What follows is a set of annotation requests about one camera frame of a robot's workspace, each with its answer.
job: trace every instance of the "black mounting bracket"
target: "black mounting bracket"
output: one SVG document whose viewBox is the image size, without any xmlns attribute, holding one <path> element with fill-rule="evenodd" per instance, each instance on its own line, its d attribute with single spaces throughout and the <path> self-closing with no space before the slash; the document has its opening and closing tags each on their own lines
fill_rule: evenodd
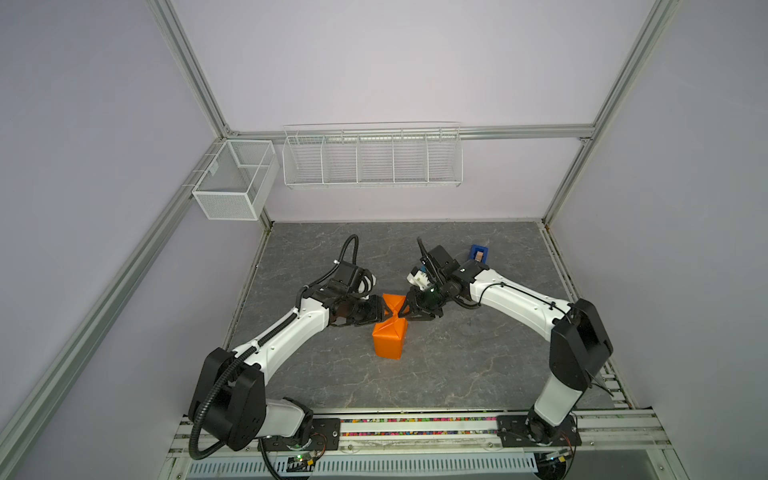
<svg viewBox="0 0 768 480">
<path fill-rule="evenodd" d="M 301 452 L 306 450 L 322 450 L 323 437 L 312 435 L 313 433 L 323 434 L 328 443 L 326 451 L 339 449 L 339 437 L 341 436 L 341 419 L 312 419 L 312 428 L 310 429 L 310 444 L 307 447 L 303 445 L 294 445 L 294 440 L 286 437 L 272 437 L 264 439 L 264 446 L 268 452 Z"/>
<path fill-rule="evenodd" d="M 527 413 L 510 413 L 508 415 L 496 416 L 496 423 L 498 426 L 496 435 L 501 437 L 502 447 L 540 446 L 528 437 L 528 426 L 525 424 L 527 418 Z M 568 437 L 572 447 L 581 445 L 581 436 L 578 434 L 572 416 L 568 415 L 565 417 L 565 420 L 560 424 L 560 431 L 563 435 Z M 548 446 L 567 447 L 568 442 L 561 436 L 558 436 L 556 439 L 552 440 L 552 443 Z"/>
</svg>

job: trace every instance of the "wire shelf rack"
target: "wire shelf rack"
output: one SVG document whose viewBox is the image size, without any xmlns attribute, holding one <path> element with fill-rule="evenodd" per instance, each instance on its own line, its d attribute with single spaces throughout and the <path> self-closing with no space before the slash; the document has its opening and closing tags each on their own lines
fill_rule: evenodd
<svg viewBox="0 0 768 480">
<path fill-rule="evenodd" d="M 279 169 L 271 141 L 227 140 L 192 194 L 211 220 L 259 220 Z"/>
<path fill-rule="evenodd" d="M 347 128 L 285 127 L 283 173 L 288 187 L 425 187 L 462 182 L 458 124 L 343 126 Z"/>
</svg>

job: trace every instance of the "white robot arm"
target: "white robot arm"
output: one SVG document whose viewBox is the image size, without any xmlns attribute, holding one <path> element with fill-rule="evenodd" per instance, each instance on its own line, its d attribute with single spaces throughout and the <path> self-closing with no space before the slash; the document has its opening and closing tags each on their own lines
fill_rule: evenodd
<svg viewBox="0 0 768 480">
<path fill-rule="evenodd" d="M 352 262 L 344 260 L 354 241 Z M 264 387 L 285 360 L 329 325 L 366 325 L 384 319 L 386 305 L 370 295 L 376 278 L 356 265 L 358 237 L 350 236 L 333 268 L 302 287 L 296 304 L 251 341 L 228 352 L 215 349 L 205 359 L 192 398 L 190 456 L 202 459 L 224 445 L 240 450 L 255 438 L 281 436 L 296 445 L 309 440 L 312 410 L 292 399 L 273 400 Z M 201 429 L 219 442 L 197 447 Z"/>
<path fill-rule="evenodd" d="M 490 306 L 550 343 L 551 374 L 526 419 L 528 437 L 549 445 L 613 352 L 597 309 L 587 300 L 569 303 L 535 292 L 476 260 L 460 265 L 442 246 L 427 252 L 421 239 L 417 241 L 422 265 L 408 275 L 413 286 L 401 316 L 434 319 L 442 316 L 448 301 L 467 309 Z"/>
</svg>

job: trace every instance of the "white wire basket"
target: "white wire basket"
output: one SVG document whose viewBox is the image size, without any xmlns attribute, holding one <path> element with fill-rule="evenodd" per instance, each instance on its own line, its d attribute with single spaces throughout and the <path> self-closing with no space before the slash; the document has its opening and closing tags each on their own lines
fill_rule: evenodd
<svg viewBox="0 0 768 480">
<path fill-rule="evenodd" d="M 258 220 L 280 169 L 271 141 L 224 141 L 192 194 L 211 220 Z"/>
<path fill-rule="evenodd" d="M 291 188 L 459 185 L 464 166 L 458 125 L 402 125 L 367 124 L 365 130 L 286 127 L 283 149 L 286 185 Z"/>
</svg>

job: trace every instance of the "orange box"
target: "orange box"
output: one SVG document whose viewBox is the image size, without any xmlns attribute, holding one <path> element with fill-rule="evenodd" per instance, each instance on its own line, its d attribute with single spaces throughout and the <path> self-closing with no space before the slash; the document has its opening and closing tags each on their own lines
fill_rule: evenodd
<svg viewBox="0 0 768 480">
<path fill-rule="evenodd" d="M 402 355 L 402 344 L 406 340 L 406 330 L 408 330 L 408 320 L 397 316 L 406 297 L 403 295 L 382 295 L 384 302 L 392 311 L 392 318 L 377 323 L 373 327 L 373 348 L 376 355 L 385 359 L 399 360 Z"/>
</svg>

